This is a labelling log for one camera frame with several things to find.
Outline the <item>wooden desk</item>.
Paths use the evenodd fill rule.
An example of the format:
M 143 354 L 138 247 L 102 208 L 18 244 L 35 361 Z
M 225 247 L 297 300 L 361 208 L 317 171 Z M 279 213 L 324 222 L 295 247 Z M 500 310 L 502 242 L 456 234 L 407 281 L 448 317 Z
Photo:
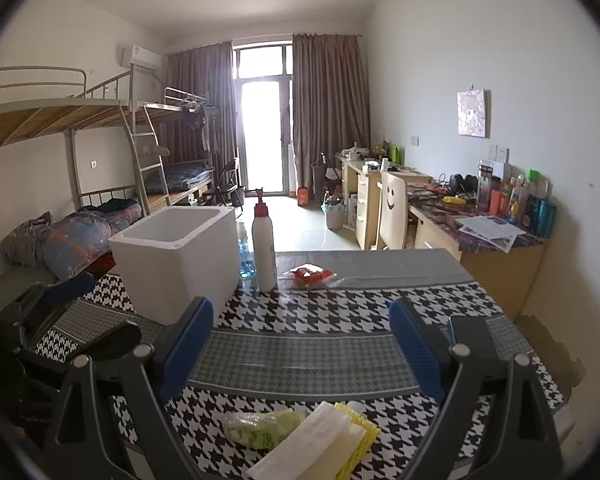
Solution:
M 358 199 L 352 229 L 360 247 L 369 250 L 377 242 L 380 173 L 366 174 L 362 162 L 350 162 L 343 156 L 336 159 L 342 170 L 343 194 L 354 194 Z M 460 219 L 480 214 L 476 206 L 445 203 L 434 192 L 432 179 L 426 174 L 402 171 L 398 176 L 407 183 L 408 218 L 415 222 L 414 247 L 447 250 L 500 304 L 509 318 L 518 318 L 538 274 L 545 240 L 524 232 L 517 236 L 509 252 L 503 252 L 460 230 Z

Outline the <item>wooden smiley chair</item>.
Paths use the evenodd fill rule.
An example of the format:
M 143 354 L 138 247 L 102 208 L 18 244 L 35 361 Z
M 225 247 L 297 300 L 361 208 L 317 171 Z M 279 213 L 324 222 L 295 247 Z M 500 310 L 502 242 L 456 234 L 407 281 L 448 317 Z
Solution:
M 405 181 L 388 171 L 380 177 L 377 250 L 404 249 L 407 240 L 408 197 Z

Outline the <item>dark smartphone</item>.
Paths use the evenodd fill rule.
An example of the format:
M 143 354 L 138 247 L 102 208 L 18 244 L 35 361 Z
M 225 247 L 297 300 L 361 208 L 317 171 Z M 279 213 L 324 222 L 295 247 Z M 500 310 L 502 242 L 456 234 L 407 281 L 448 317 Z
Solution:
M 449 326 L 454 344 L 464 344 L 472 356 L 498 360 L 498 352 L 484 318 L 454 315 L 450 317 Z

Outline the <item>houndstooth tablecloth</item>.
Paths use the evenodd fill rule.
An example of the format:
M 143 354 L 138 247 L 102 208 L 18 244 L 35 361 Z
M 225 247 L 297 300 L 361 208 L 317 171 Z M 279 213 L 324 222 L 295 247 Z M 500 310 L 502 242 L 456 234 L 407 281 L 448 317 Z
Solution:
M 277 285 L 261 292 L 238 285 L 204 343 L 182 392 L 166 416 L 201 471 L 199 479 L 249 479 L 273 451 L 252 450 L 225 437 L 228 413 L 268 413 L 292 408 L 309 416 L 322 402 L 358 401 L 380 429 L 352 471 L 353 479 L 407 479 L 404 472 L 438 414 L 419 388 L 393 336 L 389 308 L 406 298 L 422 320 L 451 333 L 451 316 L 484 318 L 498 357 L 530 356 L 555 417 L 562 395 L 527 339 L 498 302 L 442 249 L 396 252 L 290 252 L 276 258 Z M 328 286 L 300 288 L 279 277 L 305 263 L 338 275 Z M 41 356 L 64 362 L 70 352 L 122 322 L 140 328 L 140 344 L 153 344 L 162 325 L 139 315 L 119 274 L 84 292 L 36 345 Z M 445 479 L 470 479 L 491 400 L 479 399 L 472 426 Z M 136 478 L 153 478 L 123 396 L 110 396 L 125 451 Z

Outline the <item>white air conditioner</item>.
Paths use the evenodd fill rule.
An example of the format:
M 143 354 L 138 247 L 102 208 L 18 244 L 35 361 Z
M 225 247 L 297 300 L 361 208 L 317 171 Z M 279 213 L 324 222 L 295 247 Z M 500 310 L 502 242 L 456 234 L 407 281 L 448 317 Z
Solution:
M 158 53 L 144 49 L 137 44 L 125 47 L 122 50 L 121 66 L 130 68 L 132 65 L 146 68 L 146 70 L 160 70 L 162 56 Z

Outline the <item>white red-capped squeeze bottle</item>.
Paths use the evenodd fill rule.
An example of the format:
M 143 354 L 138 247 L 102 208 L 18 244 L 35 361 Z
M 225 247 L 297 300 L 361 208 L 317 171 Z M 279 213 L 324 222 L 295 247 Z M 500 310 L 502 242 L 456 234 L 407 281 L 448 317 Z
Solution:
M 263 199 L 262 188 L 257 188 L 256 194 L 258 201 L 254 205 L 251 231 L 257 283 L 261 292 L 272 292 L 277 285 L 273 223 Z

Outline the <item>red snack wrapper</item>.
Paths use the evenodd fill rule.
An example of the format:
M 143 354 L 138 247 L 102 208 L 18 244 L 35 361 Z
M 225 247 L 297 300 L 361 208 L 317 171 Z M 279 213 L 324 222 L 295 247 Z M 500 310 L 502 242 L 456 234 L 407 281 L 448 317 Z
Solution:
M 332 270 L 322 268 L 312 263 L 305 263 L 301 266 L 284 272 L 279 279 L 289 286 L 300 288 L 315 288 L 328 286 L 335 281 L 338 275 Z

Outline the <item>brown curtain left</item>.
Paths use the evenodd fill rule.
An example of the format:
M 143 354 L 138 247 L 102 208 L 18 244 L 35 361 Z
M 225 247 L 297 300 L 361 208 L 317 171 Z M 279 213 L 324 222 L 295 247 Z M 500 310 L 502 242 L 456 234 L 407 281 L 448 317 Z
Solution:
M 168 162 L 205 160 L 222 170 L 237 155 L 233 46 L 209 44 L 168 56 L 166 85 L 198 103 L 160 129 Z

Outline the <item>orange bag on floor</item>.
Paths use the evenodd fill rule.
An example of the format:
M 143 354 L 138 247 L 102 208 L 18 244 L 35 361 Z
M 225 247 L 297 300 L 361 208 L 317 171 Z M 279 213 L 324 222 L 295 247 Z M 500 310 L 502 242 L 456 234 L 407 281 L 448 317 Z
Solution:
M 298 188 L 297 204 L 299 207 L 307 207 L 311 203 L 311 192 L 308 188 Z

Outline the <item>green tissue pack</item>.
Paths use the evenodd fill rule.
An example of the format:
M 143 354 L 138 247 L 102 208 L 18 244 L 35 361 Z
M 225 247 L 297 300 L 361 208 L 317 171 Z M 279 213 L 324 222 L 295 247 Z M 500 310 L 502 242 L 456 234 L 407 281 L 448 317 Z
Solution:
M 306 419 L 305 411 L 286 408 L 268 413 L 228 413 L 222 428 L 228 440 L 252 450 L 271 451 Z

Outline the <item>brown curtain right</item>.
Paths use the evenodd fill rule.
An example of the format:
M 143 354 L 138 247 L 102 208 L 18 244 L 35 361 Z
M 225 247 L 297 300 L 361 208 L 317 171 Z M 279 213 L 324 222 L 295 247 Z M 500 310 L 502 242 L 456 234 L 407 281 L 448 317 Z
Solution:
M 292 38 L 292 146 L 300 188 L 313 188 L 314 162 L 370 146 L 370 98 L 355 35 Z

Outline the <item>wall picture canvas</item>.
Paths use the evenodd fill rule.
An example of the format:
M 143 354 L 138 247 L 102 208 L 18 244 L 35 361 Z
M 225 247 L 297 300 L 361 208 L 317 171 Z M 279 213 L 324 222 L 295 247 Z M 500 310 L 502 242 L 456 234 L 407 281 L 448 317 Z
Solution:
M 457 132 L 460 136 L 485 139 L 486 128 L 486 92 L 483 89 L 471 89 L 458 92 Z

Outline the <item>black folding chair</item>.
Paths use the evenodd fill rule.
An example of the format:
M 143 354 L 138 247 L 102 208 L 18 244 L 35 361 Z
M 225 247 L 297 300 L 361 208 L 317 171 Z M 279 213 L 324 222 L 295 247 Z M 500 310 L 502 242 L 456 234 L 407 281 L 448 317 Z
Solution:
M 233 206 L 244 209 L 244 188 L 239 180 L 239 158 L 235 157 L 221 170 L 216 179 L 212 203 L 221 206 Z

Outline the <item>metal bunk bed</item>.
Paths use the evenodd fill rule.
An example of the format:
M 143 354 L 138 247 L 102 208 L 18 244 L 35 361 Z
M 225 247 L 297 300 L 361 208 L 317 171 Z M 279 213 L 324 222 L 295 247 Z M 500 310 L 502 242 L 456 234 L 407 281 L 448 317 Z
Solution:
M 210 162 L 170 164 L 159 139 L 197 103 L 134 65 L 94 86 L 79 68 L 0 67 L 0 220 L 112 198 L 143 214 L 203 202 Z

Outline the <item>white paper towel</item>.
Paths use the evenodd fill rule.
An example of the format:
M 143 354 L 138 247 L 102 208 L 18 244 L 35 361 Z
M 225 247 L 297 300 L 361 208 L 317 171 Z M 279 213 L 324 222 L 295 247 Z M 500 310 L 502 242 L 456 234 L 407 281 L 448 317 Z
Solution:
M 299 479 L 347 430 L 351 417 L 322 402 L 273 451 L 250 469 L 249 479 Z

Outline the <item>brown curtain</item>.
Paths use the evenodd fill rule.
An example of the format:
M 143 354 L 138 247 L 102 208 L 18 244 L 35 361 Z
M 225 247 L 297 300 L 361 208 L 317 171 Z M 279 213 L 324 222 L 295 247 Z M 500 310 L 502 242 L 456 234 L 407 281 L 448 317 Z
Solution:
M 292 38 L 292 146 L 300 188 L 313 188 L 314 162 L 370 146 L 370 98 L 355 35 Z
M 205 160 L 222 170 L 237 155 L 233 46 L 209 44 L 168 56 L 166 85 L 198 103 L 160 129 L 168 162 Z

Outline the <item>teal bottle on desk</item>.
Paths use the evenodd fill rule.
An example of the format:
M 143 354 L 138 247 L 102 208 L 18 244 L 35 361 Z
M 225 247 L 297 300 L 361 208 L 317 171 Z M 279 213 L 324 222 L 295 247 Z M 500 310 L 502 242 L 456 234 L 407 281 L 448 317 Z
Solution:
M 555 224 L 557 205 L 550 200 L 540 200 L 536 216 L 535 234 L 538 237 L 550 238 Z

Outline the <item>blue liquid bottle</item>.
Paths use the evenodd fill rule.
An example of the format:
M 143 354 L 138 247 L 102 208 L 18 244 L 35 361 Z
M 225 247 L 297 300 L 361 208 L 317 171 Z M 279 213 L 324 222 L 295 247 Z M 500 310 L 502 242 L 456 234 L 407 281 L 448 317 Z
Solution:
M 242 222 L 237 222 L 236 228 L 240 258 L 240 279 L 249 281 L 257 275 L 257 269 L 250 252 L 249 237 L 245 225 Z

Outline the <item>white foam box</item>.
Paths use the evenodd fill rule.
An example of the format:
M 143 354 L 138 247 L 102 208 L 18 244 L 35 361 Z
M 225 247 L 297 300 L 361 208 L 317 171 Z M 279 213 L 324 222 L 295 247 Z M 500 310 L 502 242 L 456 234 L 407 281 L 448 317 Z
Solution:
M 239 282 L 233 208 L 167 206 L 110 237 L 116 271 L 135 311 L 162 325 L 196 297 L 211 301 L 217 321 Z

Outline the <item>papers on desk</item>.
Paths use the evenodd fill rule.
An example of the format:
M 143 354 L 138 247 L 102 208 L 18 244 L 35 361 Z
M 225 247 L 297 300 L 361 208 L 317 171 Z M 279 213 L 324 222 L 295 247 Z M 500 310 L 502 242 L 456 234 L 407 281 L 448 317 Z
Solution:
M 456 222 L 461 233 L 480 238 L 506 254 L 514 247 L 516 239 L 524 235 L 524 230 L 498 217 L 462 217 Z

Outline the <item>yellow sponge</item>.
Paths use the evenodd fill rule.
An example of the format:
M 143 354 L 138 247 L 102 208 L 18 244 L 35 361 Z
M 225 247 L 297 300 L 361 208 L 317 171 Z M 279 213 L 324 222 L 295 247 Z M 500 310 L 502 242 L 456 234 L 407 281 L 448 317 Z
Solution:
M 349 426 L 323 454 L 327 478 L 349 479 L 352 471 L 370 452 L 380 429 L 365 415 L 365 408 L 358 401 L 335 403 L 334 408 L 349 417 Z

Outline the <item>blue patterned quilt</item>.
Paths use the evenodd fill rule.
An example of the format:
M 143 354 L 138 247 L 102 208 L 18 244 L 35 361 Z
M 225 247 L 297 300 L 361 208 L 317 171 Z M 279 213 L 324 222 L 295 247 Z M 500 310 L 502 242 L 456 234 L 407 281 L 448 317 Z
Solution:
M 142 217 L 140 204 L 127 198 L 84 206 L 58 221 L 46 211 L 12 230 L 1 241 L 1 255 L 15 266 L 46 269 L 69 281 L 111 252 L 110 238 Z

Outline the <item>white waste bin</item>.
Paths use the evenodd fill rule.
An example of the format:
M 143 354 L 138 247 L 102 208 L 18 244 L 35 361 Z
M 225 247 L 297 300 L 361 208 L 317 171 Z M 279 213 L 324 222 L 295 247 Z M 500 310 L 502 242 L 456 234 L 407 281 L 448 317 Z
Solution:
M 322 211 L 325 216 L 326 228 L 329 231 L 339 231 L 347 222 L 347 207 L 343 202 L 324 203 Z

